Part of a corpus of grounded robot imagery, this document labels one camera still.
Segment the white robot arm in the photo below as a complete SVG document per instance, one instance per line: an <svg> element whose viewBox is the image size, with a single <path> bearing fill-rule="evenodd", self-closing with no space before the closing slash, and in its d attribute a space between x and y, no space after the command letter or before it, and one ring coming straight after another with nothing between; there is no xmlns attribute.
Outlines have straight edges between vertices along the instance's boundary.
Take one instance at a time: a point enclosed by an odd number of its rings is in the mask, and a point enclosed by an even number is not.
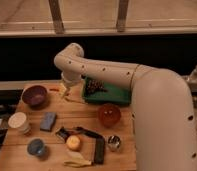
<svg viewBox="0 0 197 171"><path fill-rule="evenodd" d="M54 64L67 87L88 76L132 92L137 171L197 171L193 100L179 74L140 64L86 59L77 43L59 52Z"/></svg>

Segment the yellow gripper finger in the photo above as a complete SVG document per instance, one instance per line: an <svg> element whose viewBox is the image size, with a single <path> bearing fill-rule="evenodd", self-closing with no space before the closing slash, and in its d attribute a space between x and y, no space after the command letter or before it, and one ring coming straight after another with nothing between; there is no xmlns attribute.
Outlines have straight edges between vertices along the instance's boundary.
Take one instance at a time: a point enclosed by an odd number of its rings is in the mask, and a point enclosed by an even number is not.
<svg viewBox="0 0 197 171"><path fill-rule="evenodd" d="M70 89L68 88L68 89L66 89L65 96L69 96L69 94L70 94Z"/></svg>
<svg viewBox="0 0 197 171"><path fill-rule="evenodd" d="M63 83L60 83L59 92L60 92L61 97L64 97L67 92L67 88L64 86Z"/></svg>

